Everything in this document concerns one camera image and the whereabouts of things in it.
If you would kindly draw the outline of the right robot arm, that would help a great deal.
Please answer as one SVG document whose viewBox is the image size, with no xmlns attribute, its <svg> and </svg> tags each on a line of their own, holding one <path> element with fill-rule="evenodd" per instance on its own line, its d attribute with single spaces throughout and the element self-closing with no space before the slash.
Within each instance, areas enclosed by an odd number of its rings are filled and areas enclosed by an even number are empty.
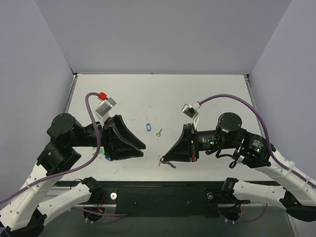
<svg viewBox="0 0 316 237">
<path fill-rule="evenodd" d="M 251 201 L 279 207 L 290 216 L 304 221 L 316 219 L 316 190 L 308 185 L 308 180 L 300 180 L 300 171 L 294 163 L 284 159 L 275 148 L 272 149 L 277 160 L 269 154 L 267 141 L 260 135 L 250 133 L 241 127 L 241 118 L 234 113 L 219 116 L 215 130 L 197 131 L 193 124 L 183 126 L 178 141 L 160 158 L 160 163 L 195 162 L 199 153 L 214 154 L 216 158 L 225 157 L 224 149 L 233 149 L 229 167 L 246 165 L 274 179 L 278 185 L 258 185 L 237 178 L 227 178 L 220 191 L 206 191 L 208 203 L 230 204 L 222 207 L 219 213 L 231 222 L 241 215 L 241 205 Z"/>
</svg>

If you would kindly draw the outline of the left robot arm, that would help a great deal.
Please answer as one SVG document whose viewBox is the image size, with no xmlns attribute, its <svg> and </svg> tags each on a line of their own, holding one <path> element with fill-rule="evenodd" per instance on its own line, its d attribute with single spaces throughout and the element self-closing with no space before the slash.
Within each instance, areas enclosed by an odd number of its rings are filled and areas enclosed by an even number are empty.
<svg viewBox="0 0 316 237">
<path fill-rule="evenodd" d="M 104 148 L 111 161 L 142 157 L 146 148 L 120 115 L 106 119 L 103 125 L 94 122 L 84 127 L 71 114 L 63 113 L 54 118 L 47 134 L 50 142 L 38 157 L 22 191 L 0 211 L 2 237 L 37 237 L 50 221 L 72 207 L 105 200 L 101 184 L 87 177 L 63 194 L 43 201 L 64 172 L 80 159 L 76 147 Z"/>
</svg>

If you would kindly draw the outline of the black head key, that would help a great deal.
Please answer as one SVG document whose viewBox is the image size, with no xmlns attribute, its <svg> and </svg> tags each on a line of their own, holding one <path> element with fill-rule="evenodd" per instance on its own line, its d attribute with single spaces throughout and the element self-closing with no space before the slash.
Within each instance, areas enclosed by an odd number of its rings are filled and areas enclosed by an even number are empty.
<svg viewBox="0 0 316 237">
<path fill-rule="evenodd" d="M 176 168 L 176 166 L 173 165 L 170 161 L 164 160 L 164 156 L 159 155 L 159 156 L 158 156 L 158 165 L 161 166 L 161 165 L 163 165 L 163 164 L 167 164 L 167 165 L 169 165 L 170 167 L 172 167 L 173 169 Z"/>
</svg>

